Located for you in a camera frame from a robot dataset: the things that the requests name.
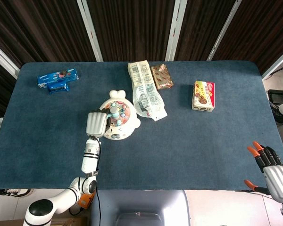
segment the shoe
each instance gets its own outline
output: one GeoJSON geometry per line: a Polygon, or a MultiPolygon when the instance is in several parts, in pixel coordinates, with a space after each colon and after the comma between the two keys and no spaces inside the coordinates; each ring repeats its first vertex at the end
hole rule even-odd
{"type": "Polygon", "coordinates": [[[22,198],[29,196],[32,192],[33,189],[6,189],[1,195],[22,198]]]}
{"type": "Polygon", "coordinates": [[[283,124],[283,115],[279,111],[279,106],[274,105],[270,101],[269,101],[269,106],[272,109],[272,113],[273,113],[275,121],[282,125],[283,124]]]}

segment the black device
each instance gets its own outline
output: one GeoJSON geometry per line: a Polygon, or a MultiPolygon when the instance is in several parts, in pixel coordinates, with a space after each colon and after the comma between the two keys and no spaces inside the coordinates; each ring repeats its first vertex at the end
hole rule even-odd
{"type": "Polygon", "coordinates": [[[275,105],[283,104],[283,90],[270,89],[267,93],[270,102],[275,105]]]}

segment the cookie box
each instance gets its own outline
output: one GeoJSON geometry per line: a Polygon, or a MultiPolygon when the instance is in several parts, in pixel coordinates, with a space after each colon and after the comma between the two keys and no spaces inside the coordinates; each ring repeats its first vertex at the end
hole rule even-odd
{"type": "Polygon", "coordinates": [[[211,112],[215,108],[215,83],[195,81],[192,109],[211,112]]]}

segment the white toy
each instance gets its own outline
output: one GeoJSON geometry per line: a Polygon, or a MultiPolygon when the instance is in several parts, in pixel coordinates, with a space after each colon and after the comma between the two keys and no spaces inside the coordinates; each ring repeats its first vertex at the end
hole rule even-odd
{"type": "Polygon", "coordinates": [[[103,108],[110,109],[108,117],[111,117],[111,125],[104,137],[111,140],[122,140],[130,136],[140,126],[141,121],[136,116],[133,104],[125,99],[125,91],[112,90],[109,95],[110,99],[100,107],[101,110],[103,108]]]}

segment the robotic hand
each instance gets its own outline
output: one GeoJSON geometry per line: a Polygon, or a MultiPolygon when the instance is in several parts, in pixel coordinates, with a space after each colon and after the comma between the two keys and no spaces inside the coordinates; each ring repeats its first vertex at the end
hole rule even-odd
{"type": "Polygon", "coordinates": [[[244,180],[244,182],[251,190],[271,195],[274,200],[282,203],[281,213],[283,215],[283,164],[271,147],[264,147],[255,141],[253,145],[256,149],[249,146],[248,150],[263,173],[267,188],[253,185],[249,180],[244,180]]]}
{"type": "Polygon", "coordinates": [[[25,215],[24,226],[50,226],[54,213],[63,213],[73,206],[83,194],[92,194],[96,190],[96,176],[99,173],[99,138],[110,127],[107,119],[109,109],[96,110],[88,114],[86,133],[89,139],[84,151],[82,171],[85,178],[75,178],[69,188],[56,196],[32,203],[25,215]]]}

